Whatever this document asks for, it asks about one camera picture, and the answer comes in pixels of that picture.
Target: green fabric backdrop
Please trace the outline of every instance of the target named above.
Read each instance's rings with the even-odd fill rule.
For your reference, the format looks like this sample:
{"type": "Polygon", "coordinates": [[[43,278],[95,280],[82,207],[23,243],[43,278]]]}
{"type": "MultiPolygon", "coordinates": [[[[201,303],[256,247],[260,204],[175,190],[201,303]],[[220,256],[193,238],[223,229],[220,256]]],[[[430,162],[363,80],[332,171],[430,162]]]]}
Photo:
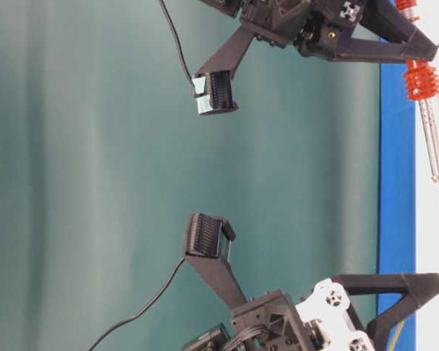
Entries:
{"type": "MultiPolygon", "coordinates": [[[[168,6],[193,72],[238,25],[168,6]]],[[[157,1],[0,0],[0,350],[85,350],[160,288],[196,211],[231,220],[247,296],[375,272],[378,80],[254,42],[239,112],[201,118],[157,1]]],[[[228,320],[186,265],[98,350],[180,350],[228,320]]]]}

